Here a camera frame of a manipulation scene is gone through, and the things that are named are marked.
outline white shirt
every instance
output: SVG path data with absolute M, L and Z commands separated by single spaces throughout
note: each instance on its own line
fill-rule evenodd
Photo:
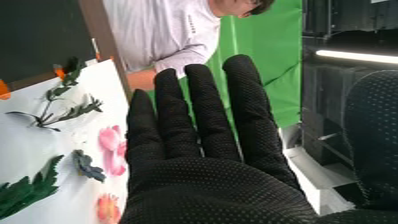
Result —
M 220 18 L 208 0 L 103 0 L 126 72 L 154 66 L 185 76 L 204 64 L 218 44 Z

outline green backdrop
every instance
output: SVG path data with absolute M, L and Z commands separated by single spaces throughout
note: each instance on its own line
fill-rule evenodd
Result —
M 259 16 L 222 19 L 218 50 L 208 62 L 231 119 L 225 74 L 222 63 L 247 54 L 259 69 L 270 96 L 273 116 L 280 127 L 300 120 L 300 47 L 302 1 L 275 0 L 272 10 Z M 181 79 L 186 92 L 186 79 Z

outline orange flower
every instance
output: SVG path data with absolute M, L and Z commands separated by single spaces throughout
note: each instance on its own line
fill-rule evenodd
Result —
M 9 87 L 3 80 L 0 80 L 0 100 L 7 100 L 9 98 L 10 98 Z
M 65 78 L 65 72 L 64 72 L 64 69 L 62 68 L 55 68 L 55 74 L 57 74 L 60 80 L 64 80 L 64 78 Z
M 103 224 L 117 224 L 121 220 L 117 197 L 110 194 L 105 194 L 97 199 L 97 219 Z

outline finger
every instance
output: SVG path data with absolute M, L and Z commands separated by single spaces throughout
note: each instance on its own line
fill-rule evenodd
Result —
M 238 55 L 227 59 L 224 71 L 245 163 L 300 189 L 282 155 L 270 100 L 248 56 Z
M 167 69 L 154 78 L 158 127 L 167 158 L 199 157 L 197 133 L 188 115 L 188 104 L 177 83 L 176 70 Z
M 204 156 L 241 161 L 209 69 L 185 67 Z
M 131 168 L 131 166 L 137 166 L 147 161 L 161 160 L 165 158 L 153 104 L 144 90 L 137 90 L 133 94 L 128 111 L 126 139 L 126 161 Z

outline person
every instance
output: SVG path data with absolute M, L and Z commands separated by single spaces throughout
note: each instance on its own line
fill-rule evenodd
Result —
M 234 56 L 224 70 L 238 141 L 204 65 L 185 67 L 195 126 L 176 70 L 163 70 L 154 78 L 156 115 L 147 93 L 135 91 L 126 119 L 128 200 L 119 223 L 396 224 L 398 74 L 369 76 L 346 101 L 346 138 L 366 204 L 318 217 L 282 156 L 250 58 Z
M 220 18 L 261 14 L 273 0 L 103 0 L 131 89 L 153 89 L 167 68 L 204 64 L 218 44 Z

